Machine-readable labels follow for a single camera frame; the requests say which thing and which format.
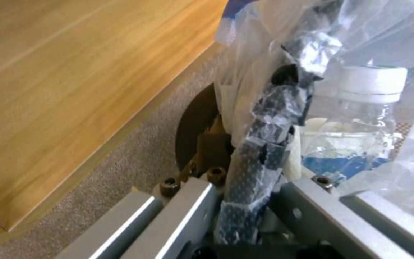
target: screw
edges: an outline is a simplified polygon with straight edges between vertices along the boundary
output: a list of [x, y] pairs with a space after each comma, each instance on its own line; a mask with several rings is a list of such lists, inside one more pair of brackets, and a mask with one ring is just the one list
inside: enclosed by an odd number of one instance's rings
[[170, 177], [159, 184], [159, 190], [164, 197], [171, 198], [180, 190], [180, 183]]
[[301, 219], [302, 216], [303, 216], [303, 213], [301, 212], [301, 210], [299, 208], [294, 208], [292, 210], [292, 213], [293, 213], [295, 219]]
[[332, 180], [325, 176], [313, 176], [312, 180], [327, 192], [331, 192], [334, 186]]
[[207, 170], [207, 180], [215, 186], [222, 186], [226, 180], [226, 170], [223, 167], [214, 166]]

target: gray carpet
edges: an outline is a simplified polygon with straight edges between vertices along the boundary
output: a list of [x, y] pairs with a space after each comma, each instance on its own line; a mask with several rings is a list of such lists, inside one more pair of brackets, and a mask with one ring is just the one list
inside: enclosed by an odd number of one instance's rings
[[175, 133], [183, 111], [213, 82], [224, 55], [209, 59], [71, 191], [36, 228], [0, 245], [0, 258], [52, 258], [136, 186], [153, 186], [177, 172]]

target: plastic bag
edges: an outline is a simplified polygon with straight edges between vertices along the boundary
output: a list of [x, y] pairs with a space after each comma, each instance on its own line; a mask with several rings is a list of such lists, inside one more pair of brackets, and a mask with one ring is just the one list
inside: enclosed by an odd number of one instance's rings
[[[318, 5], [320, 7], [316, 10], [323, 12], [324, 6], [339, 2], [338, 0], [230, 0], [228, 2], [224, 18], [217, 30], [216, 40], [228, 44], [230, 62], [215, 80], [217, 103], [220, 104], [220, 112], [224, 115], [223, 123], [228, 133], [232, 133], [234, 128], [232, 119], [240, 84], [253, 61], [269, 50], [271, 41], [276, 40], [277, 44], [285, 42], [289, 35], [294, 33], [296, 25], [308, 7]], [[310, 19], [307, 21], [309, 30], [313, 29], [311, 26], [314, 24], [331, 23], [330, 33], [343, 43], [342, 49], [331, 60], [323, 75], [325, 80], [316, 83], [316, 96], [336, 95], [337, 89], [332, 87], [331, 80], [336, 80], [337, 69], [341, 64], [392, 65], [409, 69], [414, 67], [414, 0], [345, 0], [337, 21], [324, 19], [318, 19], [317, 22]], [[409, 75], [408, 81], [409, 85], [414, 86], [413, 75]], [[318, 110], [315, 109], [315, 115], [323, 117], [323, 114], [317, 114]], [[407, 119], [413, 120], [414, 114], [407, 116]]]
[[260, 0], [220, 24], [218, 37], [228, 37], [230, 59], [215, 82], [217, 103], [236, 151], [217, 241], [257, 241], [263, 208], [292, 146], [291, 128], [304, 123], [314, 81], [330, 59], [363, 46], [413, 12], [414, 0]]
[[373, 190], [414, 215], [414, 125], [394, 162], [361, 172], [337, 190], [341, 195]]

